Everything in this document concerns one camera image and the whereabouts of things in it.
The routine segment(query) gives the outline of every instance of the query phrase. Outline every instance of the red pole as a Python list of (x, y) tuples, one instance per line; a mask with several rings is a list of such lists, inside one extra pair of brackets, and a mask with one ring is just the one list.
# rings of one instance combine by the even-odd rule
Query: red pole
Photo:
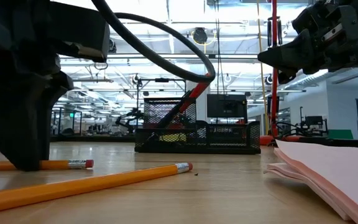
[[(272, 31), (272, 39), (273, 44), (272, 47), (277, 47), (277, 0), (272, 0), (272, 13), (273, 13), (273, 31)], [(277, 107), (277, 78), (278, 71), (276, 68), (273, 68), (273, 85), (272, 85), (272, 115), (271, 115), (271, 125), (272, 125), (272, 135), (275, 136), (278, 134), (276, 127), (276, 107)]]

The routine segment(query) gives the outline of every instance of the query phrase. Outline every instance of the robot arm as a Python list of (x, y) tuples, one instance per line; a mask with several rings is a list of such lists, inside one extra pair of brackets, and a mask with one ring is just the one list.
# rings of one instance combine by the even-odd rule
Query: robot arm
[(280, 71), (280, 83), (294, 79), (300, 69), (314, 74), (358, 67), (358, 0), (332, 2), (307, 7), (292, 23), (298, 33), (294, 41), (258, 55)]

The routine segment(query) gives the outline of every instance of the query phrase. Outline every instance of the pink paper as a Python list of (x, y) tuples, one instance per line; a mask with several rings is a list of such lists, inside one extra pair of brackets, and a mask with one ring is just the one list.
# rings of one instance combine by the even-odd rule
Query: pink paper
[(277, 141), (276, 155), (318, 184), (358, 223), (358, 148)]
[(279, 175), (280, 177), (306, 184), (314, 192), (316, 192), (316, 194), (319, 195), (329, 206), (331, 206), (343, 220), (351, 220), (351, 218), (346, 214), (346, 212), (337, 203), (335, 203), (334, 200), (330, 196), (328, 196), (326, 192), (324, 192), (317, 184), (315, 184), (309, 178), (292, 169), (288, 164), (284, 162), (268, 164), (266, 172), (271, 172), (276, 175)]

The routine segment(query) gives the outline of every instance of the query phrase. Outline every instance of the ceiling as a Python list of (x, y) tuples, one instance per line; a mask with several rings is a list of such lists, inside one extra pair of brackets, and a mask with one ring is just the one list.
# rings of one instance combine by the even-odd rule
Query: ceiling
[[(58, 2), (95, 9), (91, 0), (58, 0)], [(260, 52), (256, 1), (221, 0), (219, 12), (213, 5), (207, 4), (211, 2), (210, 0), (107, 0), (107, 2), (114, 12), (129, 12), (163, 22), (192, 42), (194, 42), (192, 32), (195, 28), (204, 28), (208, 36), (207, 44), (204, 46), (194, 43), (206, 54), (218, 53), (216, 19), (219, 18), (220, 52), (231, 58), (222, 60), (219, 69), (223, 76), (219, 79), (219, 86), (218, 79), (212, 82), (211, 90), (216, 92), (219, 87), (220, 90), (223, 88), (237, 90), (238, 94), (244, 94), (246, 90), (261, 90), (261, 67), (256, 59), (256, 55)], [(282, 20), (284, 43), (293, 40), (296, 36), (296, 32), (291, 27), (291, 21), (307, 4), (307, 0), (282, 0), (278, 4), (277, 10)], [(267, 49), (266, 19), (271, 15), (270, 4), (260, 4), (262, 50)], [(197, 74), (206, 73), (202, 62), (194, 58), (193, 53), (181, 42), (164, 31), (139, 22), (128, 20), (122, 20), (122, 22), (146, 46), (159, 54), (189, 54), (187, 58), (171, 58), (171, 63)], [(89, 60), (61, 58), (62, 71), (75, 81), (76, 90), (68, 92), (58, 104), (63, 105), (68, 102), (100, 103), (101, 106), (93, 105), (93, 109), (112, 110), (113, 113), (123, 114), (136, 106), (135, 76), (141, 79), (177, 78), (145, 58), (132, 58), (137, 57), (138, 52), (112, 29), (111, 39), (116, 43), (117, 55), (131, 55), (128, 55), (129, 58), (125, 55), (120, 57), (109, 55), (108, 67), (104, 70), (96, 69), (96, 67), (102, 68), (104, 65), (95, 66)], [(212, 63), (217, 70), (218, 61), (212, 60)], [(271, 74), (272, 67), (263, 65), (263, 71), (264, 76), (267, 77)], [(139, 93), (140, 103), (142, 103), (144, 91), (148, 91), (148, 97), (181, 97), (184, 94), (184, 82), (142, 83), (143, 89)], [(260, 94), (252, 93), (250, 98), (259, 99)]]

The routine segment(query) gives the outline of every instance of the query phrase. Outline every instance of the wooden table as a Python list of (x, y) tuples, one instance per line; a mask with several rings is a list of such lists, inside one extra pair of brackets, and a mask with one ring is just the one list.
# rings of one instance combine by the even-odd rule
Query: wooden table
[(192, 162), (194, 171), (6, 210), (0, 224), (346, 223), (306, 185), (262, 173), (266, 164), (278, 162), (272, 148), (253, 156), (138, 154), (133, 148), (131, 143), (55, 142), (51, 159), (94, 159), (94, 169), (0, 172), (0, 190), (176, 162)]

